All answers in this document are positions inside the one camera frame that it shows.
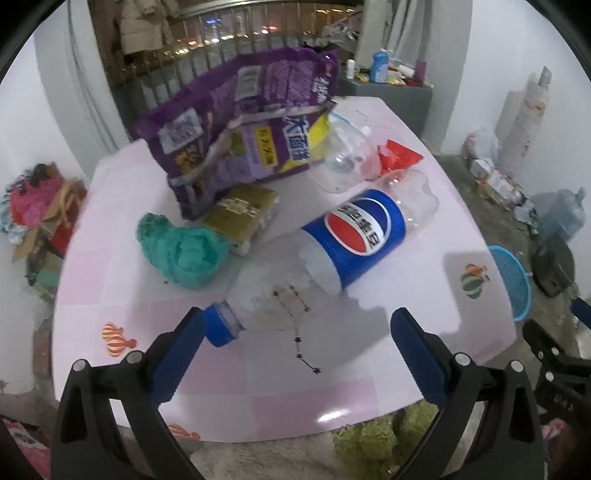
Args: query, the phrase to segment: hot air balloon print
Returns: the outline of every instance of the hot air balloon print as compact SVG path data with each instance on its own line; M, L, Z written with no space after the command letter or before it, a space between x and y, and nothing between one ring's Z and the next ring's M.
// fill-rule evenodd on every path
M116 333L107 342L107 349L110 356L117 357L123 355L126 348L135 348L137 344L135 340L125 340L122 335Z
M466 265L465 272L462 275L462 289L469 298L475 300L482 294L482 286L490 280L486 275L486 267L478 265Z
M173 436L176 438L201 440L201 435L199 435L197 432L189 433L187 430L182 428L180 425L177 425L176 423L171 423L170 425L168 425L168 429L170 430L170 433L172 433Z
M117 327L117 325L115 325L114 323L105 323L105 326L103 327L103 331L102 331L102 335L103 335L103 340L105 342L108 342L109 340L111 340L111 338L113 337L113 335L121 335L123 334L123 328L119 328Z

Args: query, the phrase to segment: clear plastic bottle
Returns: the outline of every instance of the clear plastic bottle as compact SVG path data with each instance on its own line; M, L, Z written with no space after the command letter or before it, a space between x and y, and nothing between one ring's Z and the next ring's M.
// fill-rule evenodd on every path
M581 230L587 219L583 209L585 195L583 187L579 189L577 194L570 190L558 191L548 212L538 222L538 231L542 241L557 233L564 241L568 242Z
M328 133L310 150L310 179L325 192L344 193L377 178L382 167L370 133L368 126L357 128L331 113Z
M293 329L334 299L404 238L431 221L439 201L418 170L395 170L296 232L259 247L226 299L205 310L207 338L223 346L243 330Z

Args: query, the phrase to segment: plastic bag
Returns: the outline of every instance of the plastic bag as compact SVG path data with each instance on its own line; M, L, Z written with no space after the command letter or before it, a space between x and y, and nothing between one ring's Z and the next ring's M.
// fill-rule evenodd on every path
M205 227L180 228L165 216L146 213L136 239L153 267L184 288L203 285L228 256L230 242Z
M496 166L499 160L500 148L499 139L497 139L490 127L480 127L468 135L466 139L466 152L469 160L482 158Z
M239 55L196 77L136 131L167 173L183 218L195 220L237 183L306 170L338 80L334 51Z
M419 163L424 157L394 140L388 140L378 147L379 160L382 167L380 175L392 170L405 170Z

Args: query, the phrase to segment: blue gripper pad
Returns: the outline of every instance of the blue gripper pad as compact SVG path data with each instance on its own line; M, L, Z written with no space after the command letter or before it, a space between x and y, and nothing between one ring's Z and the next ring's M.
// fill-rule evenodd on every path
M443 408L447 403L449 378L427 343L431 335L423 331L405 308L392 314L390 334L425 400Z
M177 391L187 368L205 338L205 315L199 309L191 309L184 329L176 335L166 355L152 373L152 404L158 406L170 401Z
M591 305L582 299L576 298L570 304L570 311L587 328L591 328Z

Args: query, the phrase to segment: pink cloth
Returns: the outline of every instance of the pink cloth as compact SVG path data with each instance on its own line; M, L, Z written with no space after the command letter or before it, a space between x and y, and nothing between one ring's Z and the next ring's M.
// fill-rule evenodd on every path
M50 480L51 450L31 437L20 423L4 420L4 425L31 466L45 480Z
M10 194L10 207L15 223L32 230L40 225L64 180L53 177L40 181L36 188L31 187L28 180L24 183L27 191L20 193L18 189L14 189Z

